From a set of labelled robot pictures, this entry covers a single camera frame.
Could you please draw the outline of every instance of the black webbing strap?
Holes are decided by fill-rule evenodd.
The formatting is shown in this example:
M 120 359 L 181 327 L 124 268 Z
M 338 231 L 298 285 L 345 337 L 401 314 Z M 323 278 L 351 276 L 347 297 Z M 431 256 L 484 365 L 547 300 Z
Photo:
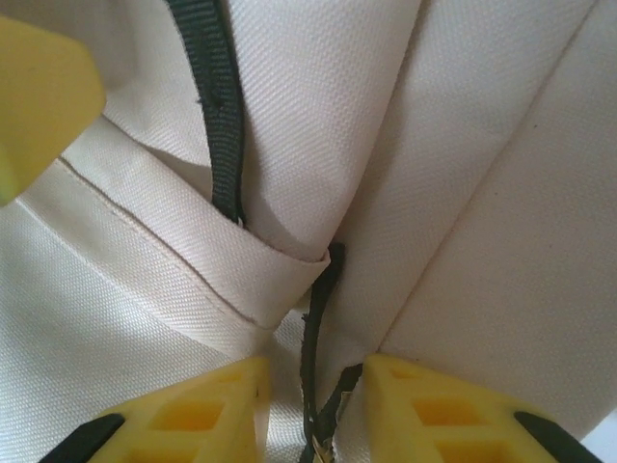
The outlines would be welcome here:
M 346 396 L 356 387 L 362 375 L 362 364 L 346 368 L 336 384 L 326 405 L 317 414 L 315 401 L 315 361 L 321 319 L 328 299 L 335 289 L 345 261 L 345 247 L 340 243 L 330 245 L 330 265 L 317 278 L 310 292 L 310 306 L 304 316 L 305 332 L 300 358 L 300 379 L 304 403 L 304 433 L 307 446 L 300 458 L 301 463 L 324 463 L 334 461 L 332 441 L 336 430 L 338 413 Z
M 212 204 L 236 224 L 245 222 L 241 183 L 244 102 L 220 0 L 167 0 L 193 77 L 212 164 Z

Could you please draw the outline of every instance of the seam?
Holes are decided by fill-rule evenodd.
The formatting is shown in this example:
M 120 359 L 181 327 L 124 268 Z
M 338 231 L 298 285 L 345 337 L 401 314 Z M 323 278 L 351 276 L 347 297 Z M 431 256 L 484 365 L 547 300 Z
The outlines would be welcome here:
M 155 241 L 155 238 L 151 235 L 146 235 L 144 230 L 139 230 L 136 223 L 137 221 L 135 219 L 132 219 L 127 213 L 123 212 L 113 202 L 104 197 L 101 193 L 98 193 L 96 188 L 91 185 L 86 179 L 82 178 L 76 172 L 74 172 L 64 159 L 58 159 L 56 162 L 57 165 L 61 166 L 63 171 L 65 171 L 75 181 L 77 185 L 79 185 L 91 197 L 95 198 L 99 202 L 99 204 L 102 205 L 104 209 L 107 210 L 112 215 L 112 217 L 116 219 L 117 223 L 121 223 L 124 228 L 130 230 L 133 234 L 137 235 L 137 237 L 142 242 L 144 242 L 150 248 L 150 250 L 152 250 L 159 258 L 176 268 L 180 272 L 180 275 L 186 279 L 187 283 L 189 283 L 193 288 L 195 288 L 218 313 L 225 317 L 234 318 L 241 325 L 244 325 L 246 328 L 249 328 L 251 330 L 257 329 L 268 333 L 273 331 L 272 329 L 259 326 L 258 324 L 252 322 L 249 318 L 245 317 L 242 313 L 236 311 L 230 304 L 228 304 L 223 298 L 221 298 L 209 286 L 206 281 L 201 279 L 198 275 L 193 274 L 190 268 L 183 267 L 179 262 L 177 262 L 178 258 L 175 257 L 173 253 L 168 248 L 166 248 L 163 243 Z M 65 239 L 55 233 L 54 228 L 51 227 L 51 225 L 49 225 L 31 206 L 26 204 L 22 199 L 18 199 L 17 201 L 33 218 L 40 222 L 45 227 L 45 229 L 54 236 L 55 239 L 60 241 L 66 248 L 68 248 L 75 256 L 85 262 L 98 275 L 101 275 L 106 281 L 112 283 L 116 287 L 123 287 L 114 279 L 108 277 L 106 273 L 103 272 L 97 265 L 94 265 L 92 262 L 84 259 L 83 256 L 81 256 L 80 253 L 78 253 L 70 243 L 68 243 Z M 213 295 L 216 296 L 216 298 L 218 298 L 220 302 L 215 303 L 211 295 L 207 293 L 204 285 L 206 285 L 207 288 L 212 291 Z M 143 301 L 141 301 L 141 297 L 135 295 L 133 291 L 128 292 L 131 294 L 131 297 L 134 300 L 138 301 L 140 306 L 143 306 Z
M 160 152 L 163 152 L 165 154 L 168 154 L 169 156 L 173 156 L 176 157 L 175 154 L 173 154 L 172 152 L 167 152 L 165 150 L 159 150 L 157 148 L 151 147 L 147 144 L 142 143 L 141 141 L 139 141 L 138 139 L 133 138 L 132 135 L 128 134 L 127 132 L 124 131 L 124 129 L 122 129 L 120 126 L 118 126 L 114 121 L 112 121 L 111 119 L 109 119 L 107 116 L 105 116 L 104 114 L 100 116 L 104 121 L 106 121 L 107 123 L 109 123 L 110 125 L 112 125 L 114 128 L 116 128 L 122 135 L 126 136 L 132 143 L 134 143 L 136 146 L 138 146 L 139 148 L 141 148 L 142 150 L 144 150 L 145 152 L 148 153 L 149 156 L 152 157 L 152 159 L 157 162 L 158 164 L 162 165 L 165 169 L 167 169 L 169 172 L 171 172 L 174 176 L 176 176 L 177 178 L 179 178 L 181 181 L 183 181 L 184 183 L 186 183 L 193 191 L 197 191 L 195 190 L 195 188 L 193 186 L 191 186 L 190 184 L 188 184 L 176 171 L 174 171 L 173 168 L 169 167 L 165 162 L 161 161 L 161 159 L 158 158 L 158 156 L 156 154 L 153 153 L 153 151 L 158 150 Z M 77 174 L 79 177 L 82 177 L 89 185 L 92 186 L 93 189 L 97 190 L 99 192 L 99 194 L 101 196 L 103 196 L 106 201 L 109 201 L 110 203 L 114 204 L 117 208 L 124 210 L 125 213 L 127 213 L 129 216 L 133 217 L 135 221 L 140 222 L 136 217 L 133 216 L 133 214 L 130 213 L 129 210 L 123 208 L 121 205 L 117 204 L 114 200 L 112 200 L 105 192 L 104 190 L 98 188 L 96 185 L 94 185 L 93 183 L 91 183 L 88 178 L 86 176 L 83 176 L 78 169 L 76 169 L 75 167 L 72 166 L 72 164 L 70 163 L 70 161 L 64 159 L 63 157 L 60 157 L 61 160 L 63 160 L 64 162 L 66 162 L 69 166 L 69 168 L 75 172 L 75 174 Z M 208 199 L 204 199 L 205 202 L 209 203 L 212 205 L 212 202 L 209 201 Z M 213 206 L 214 212 L 216 212 L 216 214 L 218 214 L 221 218 L 221 220 L 228 220 L 228 218 L 216 207 Z M 262 241 L 257 235 L 253 234 L 249 229 L 247 228 L 242 228 L 240 227 L 238 224 L 235 224 L 232 222 L 232 224 L 239 229 L 240 231 L 242 231 L 244 234 L 246 234 L 246 236 L 248 238 L 250 238 L 251 240 L 255 241 L 255 244 L 258 246 L 263 246 L 265 248 L 267 248 L 268 252 L 273 252 L 277 254 L 277 259 L 289 259 L 291 261 L 293 261 L 294 265 L 302 265 L 305 268 L 311 268 L 315 265 L 324 265 L 328 263 L 328 250 L 324 250 L 324 253 L 322 255 L 321 258 L 319 258 L 319 260 L 303 260 L 303 259 L 298 259 L 295 258 L 293 256 L 290 256 L 289 254 L 280 251 L 279 249 L 276 249 L 274 247 L 272 247 L 270 244 L 266 243 L 265 241 Z M 147 230 L 149 230 L 148 226 L 143 225 L 143 227 Z M 186 265 L 188 265 L 189 267 L 193 268 L 194 267 L 188 262 L 186 261 L 186 259 L 184 259 L 182 257 L 182 255 L 180 254 L 176 254 L 177 257 L 179 259 L 181 259 L 183 262 L 185 262 Z
M 473 203 L 473 200 L 477 196 L 478 191 L 480 190 L 481 186 L 487 181 L 487 178 L 489 177 L 491 171 L 494 169 L 494 166 L 495 166 L 496 162 L 503 156 L 503 154 L 507 151 L 507 149 L 513 144 L 513 142 L 521 134 L 521 132 L 523 130 L 524 123 L 525 123 L 527 117 L 529 116 L 529 113 L 531 112 L 533 107 L 536 105 L 537 101 L 540 99 L 540 97 L 544 93 L 544 90 L 546 89 L 546 87 L 548 86 L 548 84 L 551 81 L 552 77 L 554 76 L 555 72 L 559 68 L 559 65 L 563 61 L 563 58 L 567 55 L 567 53 L 570 50 L 572 44 L 577 39 L 579 31 L 582 29 L 583 25 L 585 24 L 585 22 L 589 18 L 591 12 L 594 10 L 596 5 L 598 5 L 598 2 L 599 2 L 599 0 L 595 0 L 591 4 L 589 9 L 587 10 L 587 13 L 585 13 L 585 15 L 583 16 L 582 21 L 576 27 L 576 29 L 573 32 L 572 36 L 568 39 L 568 41 L 566 42 L 566 45 L 563 47 L 563 50 L 561 50 L 561 53 L 559 54 L 559 56 L 555 60 L 555 63 L 550 68 L 550 70 L 547 73 L 546 77 L 544 78 L 544 80 L 542 81 L 540 86 L 538 87 L 538 91 L 536 92 L 534 97 L 531 99 L 531 102 L 529 103 L 529 106 L 525 110 L 525 112 L 523 114 L 523 117 L 521 118 L 521 120 L 517 124 L 516 128 L 512 131 L 510 137 L 505 142 L 505 144 L 503 145 L 501 150 L 499 150 L 497 152 L 497 154 L 495 155 L 495 157 L 491 161 L 491 163 L 490 163 L 489 167 L 487 168 L 486 172 L 484 173 L 484 175 L 476 183 L 475 187 L 473 188 L 473 191 L 469 195 L 469 199 L 467 200 L 467 202 L 465 204 L 463 204 L 463 206 L 459 210 L 459 213 L 456 215 L 456 217 L 452 221 L 452 225 L 450 226 L 449 230 L 443 236 L 443 238 L 440 241 L 439 245 L 435 249 L 435 252 L 433 253 L 433 255 L 428 259 L 428 261 L 427 261 L 426 265 L 424 266 L 424 268 L 422 269 L 422 272 L 420 273 L 420 276 L 418 277 L 416 283 L 412 286 L 412 289 L 410 290 L 408 296 L 405 298 L 405 301 L 403 302 L 403 305 L 399 308 L 398 311 L 396 311 L 396 315 L 392 319 L 391 324 L 389 325 L 388 329 L 386 330 L 386 332 L 382 336 L 381 340 L 379 341 L 379 344 L 378 344 L 378 347 L 377 347 L 377 351 L 381 351 L 382 350 L 382 347 L 384 345 L 385 340 L 389 337 L 393 327 L 399 321 L 399 319 L 401 317 L 401 314 L 403 312 L 405 312 L 405 309 L 409 306 L 409 303 L 410 303 L 412 297 L 414 297 L 414 294 L 416 293 L 417 289 L 421 286 L 422 282 L 426 279 L 426 276 L 428 274 L 429 269 L 433 266 L 433 264 L 435 263 L 435 261 L 437 260 L 437 258 L 439 256 L 439 254 L 442 253 L 442 249 L 445 246 L 445 243 L 454 235 L 455 229 L 456 229 L 457 225 L 461 222 L 462 218 L 466 215 L 467 211 L 470 208 L 471 203 Z

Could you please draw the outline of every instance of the stitching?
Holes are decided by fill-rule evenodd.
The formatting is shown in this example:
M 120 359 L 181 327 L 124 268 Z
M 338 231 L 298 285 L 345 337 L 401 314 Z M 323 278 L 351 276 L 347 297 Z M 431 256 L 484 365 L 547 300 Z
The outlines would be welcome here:
M 416 284 L 412 286 L 412 289 L 410 290 L 408 296 L 405 298 L 405 302 L 403 303 L 401 308 L 396 312 L 396 315 L 392 319 L 391 324 L 389 325 L 388 329 L 386 330 L 386 332 L 382 336 L 381 340 L 379 341 L 379 345 L 377 347 L 377 351 L 381 351 L 382 350 L 382 347 L 384 345 L 385 340 L 389 337 L 392 329 L 394 328 L 396 323 L 401 318 L 402 313 L 405 312 L 405 309 L 407 309 L 407 307 L 409 306 L 409 303 L 412 300 L 412 298 L 414 297 L 414 294 L 416 293 L 417 289 L 420 287 L 422 282 L 427 278 L 426 276 L 428 274 L 429 269 L 433 266 L 433 264 L 435 263 L 435 260 L 437 260 L 438 255 L 442 253 L 442 249 L 445 246 L 445 243 L 454 235 L 455 229 L 456 229 L 457 225 L 461 222 L 462 218 L 465 216 L 466 212 L 469 210 L 471 203 L 473 203 L 473 200 L 475 199 L 475 197 L 478 194 L 478 191 L 480 190 L 480 187 L 487 181 L 487 178 L 489 177 L 491 171 L 493 170 L 496 162 L 503 156 L 503 154 L 507 151 L 507 149 L 513 144 L 514 140 L 516 140 L 517 137 L 520 135 L 520 133 L 521 133 L 521 131 L 523 129 L 523 126 L 524 126 L 524 122 L 526 121 L 527 116 L 531 112 L 531 109 L 535 106 L 536 102 L 540 99 L 540 97 L 544 93 L 544 90 L 546 89 L 546 87 L 548 86 L 548 84 L 551 81 L 552 77 L 554 76 L 555 72 L 559 68 L 559 65 L 563 61 L 563 58 L 566 56 L 566 54 L 570 50 L 573 42 L 576 40 L 576 38 L 578 36 L 578 32 L 582 29 L 582 26 L 585 24 L 585 22 L 589 18 L 591 12 L 594 10 L 596 5 L 598 5 L 598 1 L 599 0 L 594 0 L 592 5 L 587 10 L 587 13 L 585 13 L 582 21 L 576 27 L 576 29 L 573 32 L 572 36 L 568 39 L 568 41 L 566 42 L 566 45 L 564 46 L 563 50 L 561 50 L 561 53 L 559 54 L 559 56 L 555 60 L 554 65 L 549 70 L 549 72 L 547 73 L 547 76 L 544 78 L 544 80 L 542 81 L 542 83 L 538 87 L 538 91 L 536 92 L 536 95 L 531 99 L 531 103 L 529 104 L 528 108 L 524 112 L 523 117 L 519 121 L 517 127 L 512 131 L 512 134 L 510 135 L 510 138 L 503 145 L 503 148 L 495 155 L 495 157 L 491 161 L 491 164 L 487 168 L 487 170 L 484 173 L 484 175 L 482 176 L 482 178 L 476 183 L 475 187 L 473 188 L 473 191 L 469 195 L 468 201 L 461 207 L 461 210 L 459 211 L 459 213 L 456 215 L 456 217 L 452 221 L 452 226 L 450 227 L 450 229 L 443 236 L 442 241 L 440 241 L 440 244 L 435 249 L 435 252 L 433 253 L 433 255 L 428 259 L 428 262 L 426 263 L 426 265 L 424 266 L 424 269 L 420 273 L 420 276 L 417 279 Z
M 147 144 L 142 143 L 139 139 L 135 139 L 135 138 L 133 138 L 133 135 L 131 135 L 131 134 L 129 134 L 129 133 L 127 133 L 127 132 L 125 132 L 125 131 L 124 131 L 124 129 L 122 129 L 120 126 L 118 126 L 118 125 L 117 125 L 114 121 L 112 121 L 111 119 L 107 118 L 105 115 L 101 115 L 101 118 L 102 118 L 103 120 L 105 120 L 107 123 L 109 123 L 110 125 L 112 125 L 114 128 L 116 128 L 116 129 L 117 129 L 119 132 L 121 132 L 123 135 L 126 135 L 126 136 L 130 139 L 130 141 L 131 141 L 131 142 L 133 142 L 133 143 L 135 143 L 135 144 L 136 144 L 136 146 L 138 146 L 139 148 L 141 148 L 141 149 L 145 150 L 145 151 L 146 151 L 149 155 L 151 155 L 151 156 L 152 156 L 152 158 L 153 158 L 153 159 L 154 159 L 157 163 L 160 163 L 162 166 L 164 166 L 166 169 L 168 169 L 168 170 L 169 170 L 169 171 L 170 171 L 170 172 L 171 172 L 174 176 L 176 176 L 176 177 L 178 177 L 178 178 L 181 178 L 181 177 L 180 177 L 180 176 L 179 176 L 179 175 L 178 175 L 178 174 L 174 171 L 174 169 L 172 169 L 171 167 L 169 167 L 169 166 L 168 166 L 165 162 L 163 162 L 161 159 L 159 159 L 159 158 L 158 158 L 158 156 L 156 156 L 155 154 L 153 154 L 153 153 L 152 153 L 154 150 L 159 150 L 159 149 L 153 148 L 153 147 L 151 147 L 151 146 L 149 146 L 149 145 L 147 145 Z M 175 154 L 170 153 L 170 152 L 166 152 L 166 151 L 164 151 L 164 150 L 159 150 L 159 151 L 161 151 L 161 152 L 163 152 L 163 153 L 165 153 L 165 154 L 169 154 L 169 155 L 171 155 L 171 156 L 175 156 Z M 81 176 L 81 174 L 79 174 L 79 171 L 77 171 L 77 169 L 75 169 L 75 168 L 73 168 L 73 167 L 71 166 L 70 162 L 68 162 L 68 161 L 67 161 L 66 159 L 64 159 L 63 157 L 61 157 L 60 159 L 62 159 L 63 161 L 65 161 L 65 162 L 68 164 L 68 166 L 70 167 L 70 169 L 71 169 L 71 170 L 73 170 L 73 171 L 75 171 L 75 173 L 76 173 L 78 176 L 82 177 L 82 176 Z M 102 190 L 100 190 L 100 189 L 98 189 L 98 190 L 99 190 L 99 193 L 100 193 L 100 194 L 101 194 L 101 195 L 102 195 L 102 196 L 103 196 L 103 197 L 104 197 L 107 201 L 111 202 L 112 204 L 116 204 L 116 203 L 114 203 L 114 202 L 113 202 L 113 201 L 112 201 L 112 200 L 111 200 L 111 199 L 110 199 L 110 198 L 109 198 L 109 197 L 108 197 L 108 196 L 107 196 L 107 195 L 106 195 L 106 194 L 105 194 Z M 227 220 L 226 216 L 225 216 L 225 215 L 224 215 L 224 214 L 223 214 L 223 213 L 222 213 L 219 209 L 217 209 L 216 207 L 213 207 L 213 209 L 214 209 L 214 212 L 215 212 L 216 214 L 218 214 L 218 215 L 219 215 L 222 219 L 226 219 L 226 220 Z M 255 243 L 255 245 L 265 247 L 265 248 L 267 248 L 267 250 L 268 250 L 269 252 L 276 253 L 276 255 L 277 255 L 277 259 L 289 259 L 289 260 L 293 261 L 293 263 L 294 263 L 294 264 L 296 264 L 296 265 L 302 265 L 304 268 L 308 268 L 308 269 L 311 269 L 313 266 L 316 266 L 316 265 L 323 265 L 323 266 L 324 266 L 324 268 L 328 265 L 328 262 L 329 262 L 329 261 L 328 261 L 328 258 L 329 258 L 329 256 L 328 256 L 328 250 L 327 250 L 327 249 L 324 251 L 324 254 L 322 255 L 322 257 L 321 257 L 319 260 L 315 260 L 315 261 L 313 261 L 313 260 L 303 260 L 303 259 L 297 259 L 297 258 L 295 258 L 295 257 L 293 257 L 293 256 L 290 256 L 290 255 L 288 255 L 288 254 L 284 253 L 283 251 L 280 251 L 280 250 L 278 250 L 278 249 L 276 249 L 276 248 L 273 248 L 270 244 L 268 244 L 268 243 L 266 243 L 265 241 L 262 241 L 261 239 L 259 239 L 259 237 L 258 237 L 258 236 L 256 236 L 255 234 L 253 234 L 253 233 L 252 233 L 252 232 L 251 232 L 248 228 L 242 228 L 242 227 L 239 227 L 237 224 L 234 224 L 234 226 L 235 226 L 235 227 L 237 227 L 237 228 L 238 228 L 241 232 L 243 232 L 243 233 L 244 233 L 244 234 L 245 234 L 245 235 L 246 235 L 249 239 L 251 239 L 251 240 Z M 179 259 L 183 260 L 183 261 L 186 263 L 186 265 L 188 265 L 188 266 L 190 266 L 190 267 L 192 268 L 192 266 L 189 264 L 189 262 L 186 262 L 186 260 L 184 260 L 184 258 L 183 258 L 181 255 L 177 255 L 177 257 L 178 257 Z
M 209 303 L 210 305 L 222 316 L 234 318 L 235 321 L 239 322 L 244 329 L 250 329 L 254 331 L 255 329 L 270 333 L 273 329 L 264 328 L 259 326 L 257 323 L 252 322 L 249 318 L 245 317 L 242 313 L 235 310 L 231 305 L 227 304 L 227 302 L 221 298 L 210 286 L 209 284 L 201 279 L 198 275 L 192 273 L 190 268 L 186 266 L 182 266 L 179 259 L 175 256 L 169 248 L 167 248 L 163 243 L 156 241 L 155 238 L 151 235 L 146 235 L 145 230 L 140 230 L 137 224 L 136 219 L 131 218 L 129 214 L 123 212 L 119 207 L 115 206 L 110 200 L 103 196 L 102 193 L 98 192 L 97 189 L 91 185 L 85 178 L 82 178 L 77 174 L 70 165 L 64 159 L 57 159 L 56 165 L 60 166 L 65 173 L 67 173 L 77 185 L 79 185 L 84 191 L 86 191 L 90 196 L 95 198 L 100 205 L 102 205 L 105 210 L 107 210 L 113 217 L 116 218 L 118 222 L 120 222 L 124 227 L 128 230 L 131 230 L 137 237 L 144 242 L 150 250 L 155 252 L 158 257 L 163 259 L 166 263 L 169 263 L 171 266 L 176 268 L 180 275 L 183 276 L 190 285 L 196 289 Z M 106 281 L 111 281 L 115 286 L 121 286 L 116 283 L 113 279 L 110 279 L 104 271 L 102 271 L 97 265 L 94 265 L 92 262 L 85 260 L 76 250 L 75 248 L 68 242 L 66 242 L 61 236 L 55 233 L 53 227 L 51 227 L 42 217 L 40 217 L 37 212 L 27 205 L 23 200 L 18 200 L 19 204 L 26 210 L 28 213 L 35 217 L 41 224 L 45 226 L 45 228 L 51 232 L 51 234 L 60 242 L 62 242 L 67 248 L 69 248 L 73 254 L 79 257 L 81 260 L 85 261 L 89 267 L 96 271 L 99 275 L 102 275 Z M 207 293 L 207 290 L 210 289 L 213 295 L 220 300 L 220 302 L 214 302 L 212 297 Z M 140 299 L 136 295 L 132 296 L 135 299 Z

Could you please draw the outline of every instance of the cream fabric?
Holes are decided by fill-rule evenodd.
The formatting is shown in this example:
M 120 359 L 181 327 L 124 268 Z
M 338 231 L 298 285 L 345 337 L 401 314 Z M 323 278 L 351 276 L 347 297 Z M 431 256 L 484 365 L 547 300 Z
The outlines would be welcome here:
M 37 461 L 105 407 L 255 353 L 273 361 L 266 460 L 296 460 L 297 301 L 334 236 L 348 261 L 320 339 L 322 399 L 381 349 L 535 402 L 578 436 L 607 415 L 617 4 L 228 9 L 247 231 L 208 201 L 197 91 L 164 1 L 0 0 L 83 41 L 108 90 L 104 116 L 0 209 L 0 461 Z M 343 462 L 368 461 L 361 395 Z

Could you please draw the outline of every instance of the nylon strap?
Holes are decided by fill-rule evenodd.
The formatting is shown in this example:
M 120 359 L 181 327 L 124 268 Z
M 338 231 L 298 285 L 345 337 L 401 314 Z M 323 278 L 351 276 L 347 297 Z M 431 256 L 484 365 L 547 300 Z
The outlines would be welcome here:
M 245 223 L 241 186 L 244 102 L 220 0 L 167 0 L 200 95 L 212 164 L 212 204 Z
M 362 375 L 362 364 L 346 368 L 330 395 L 326 405 L 317 415 L 315 399 L 315 363 L 321 320 L 328 300 L 335 290 L 345 261 L 345 247 L 340 243 L 330 245 L 330 265 L 315 280 L 310 292 L 308 314 L 304 316 L 305 332 L 300 358 L 300 379 L 304 404 L 304 432 L 307 439 L 300 463 L 331 463 L 335 461 L 333 438 L 339 414 L 346 398 L 356 387 Z

